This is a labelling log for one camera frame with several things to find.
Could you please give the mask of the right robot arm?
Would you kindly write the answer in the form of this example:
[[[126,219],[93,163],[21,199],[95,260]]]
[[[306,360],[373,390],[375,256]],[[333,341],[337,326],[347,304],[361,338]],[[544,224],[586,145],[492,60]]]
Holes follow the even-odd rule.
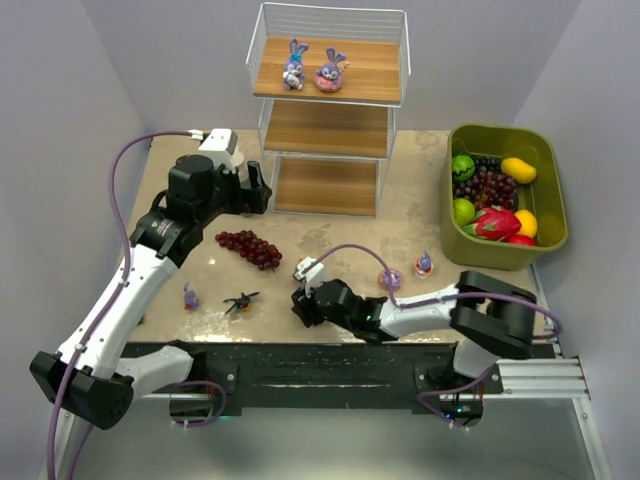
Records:
[[[536,296],[475,271],[439,291],[407,298],[362,297],[324,267],[298,269],[292,311],[307,327],[330,322],[370,344],[451,328],[463,336],[452,369],[475,379],[499,359],[530,357]]]

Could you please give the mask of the purple bunny blue bow toy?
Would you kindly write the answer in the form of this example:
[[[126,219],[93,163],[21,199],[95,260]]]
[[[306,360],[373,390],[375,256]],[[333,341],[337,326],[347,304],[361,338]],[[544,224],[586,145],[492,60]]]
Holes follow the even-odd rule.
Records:
[[[289,57],[282,73],[285,90],[301,90],[304,87],[305,73],[303,65],[304,53],[309,49],[307,43],[292,38],[289,42]]]

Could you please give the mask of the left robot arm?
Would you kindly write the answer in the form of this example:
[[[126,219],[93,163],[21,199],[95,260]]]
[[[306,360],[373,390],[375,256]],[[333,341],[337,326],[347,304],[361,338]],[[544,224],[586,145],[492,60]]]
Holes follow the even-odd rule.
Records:
[[[56,352],[38,352],[31,361],[29,370],[50,402],[107,430],[138,398],[208,379],[205,352],[184,341],[171,341],[137,359],[122,353],[152,300],[216,217],[267,210],[272,191],[259,162],[248,162],[247,171],[247,180],[241,180],[206,156],[176,161],[167,189],[125,237],[130,253],[88,317]]]

